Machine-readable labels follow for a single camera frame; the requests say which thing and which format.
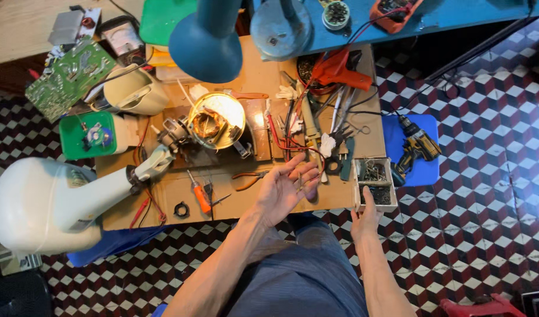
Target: screwdriver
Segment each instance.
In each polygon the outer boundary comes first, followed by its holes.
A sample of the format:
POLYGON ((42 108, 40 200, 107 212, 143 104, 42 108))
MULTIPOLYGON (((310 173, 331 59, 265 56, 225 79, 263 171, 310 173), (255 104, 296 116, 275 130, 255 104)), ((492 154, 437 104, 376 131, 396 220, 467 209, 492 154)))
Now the screwdriver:
POLYGON ((201 206, 201 211, 203 211, 205 214, 209 213, 211 211, 211 206, 209 204, 207 193, 203 190, 203 187, 199 184, 199 182, 193 178, 189 170, 187 170, 187 174, 189 174, 189 178, 191 178, 191 189, 193 189, 193 192, 195 192, 195 198, 197 198, 199 206, 201 206))

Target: forearm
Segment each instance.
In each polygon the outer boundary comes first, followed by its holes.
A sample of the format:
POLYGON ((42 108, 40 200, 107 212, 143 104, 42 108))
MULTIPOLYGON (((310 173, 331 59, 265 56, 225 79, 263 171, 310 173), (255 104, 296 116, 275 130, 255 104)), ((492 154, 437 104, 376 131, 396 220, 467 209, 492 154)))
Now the forearm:
POLYGON ((356 242, 370 317, 416 316, 389 268, 377 235, 356 242))
POLYGON ((180 287, 162 316, 217 316, 266 231, 258 213, 246 212, 223 244, 180 287))

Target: wire cutter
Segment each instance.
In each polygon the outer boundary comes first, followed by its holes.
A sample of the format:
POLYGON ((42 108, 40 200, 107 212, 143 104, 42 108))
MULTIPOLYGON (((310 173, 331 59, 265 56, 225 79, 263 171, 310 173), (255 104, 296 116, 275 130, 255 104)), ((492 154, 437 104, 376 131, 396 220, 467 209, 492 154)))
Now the wire cutter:
POLYGON ((236 189, 236 191, 243 191, 243 190, 247 190, 248 188, 250 188, 253 184, 256 184, 256 182, 258 182, 259 179, 262 179, 264 178, 264 176, 266 176, 266 174, 268 173, 268 171, 261 171, 259 173, 238 173, 237 175, 234 175, 232 176, 232 179, 237 179, 238 177, 242 177, 242 176, 255 176, 255 178, 248 184, 242 186, 242 187, 238 187, 236 189))

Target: yellow cordless drill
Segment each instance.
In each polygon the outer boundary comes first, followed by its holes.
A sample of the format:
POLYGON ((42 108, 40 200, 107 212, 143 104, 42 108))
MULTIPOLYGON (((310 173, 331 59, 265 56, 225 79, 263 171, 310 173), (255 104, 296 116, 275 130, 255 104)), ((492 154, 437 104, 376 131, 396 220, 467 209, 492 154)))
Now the yellow cordless drill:
POLYGON ((407 117, 399 115, 399 124, 407 140, 403 145, 404 153, 399 162, 397 164, 391 163, 393 184, 397 187, 401 187, 407 182, 406 175, 412 170, 415 159, 423 158, 425 161, 433 161, 442 152, 438 144, 407 117))

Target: circuit board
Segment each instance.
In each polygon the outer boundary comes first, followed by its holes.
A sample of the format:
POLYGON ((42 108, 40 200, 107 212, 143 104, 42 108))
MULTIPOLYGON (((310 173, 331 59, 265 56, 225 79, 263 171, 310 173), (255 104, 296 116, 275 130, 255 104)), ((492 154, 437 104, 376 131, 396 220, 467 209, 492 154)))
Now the circuit board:
POLYGON ((54 122, 109 74, 114 59, 89 37, 80 40, 25 91, 25 96, 54 122))

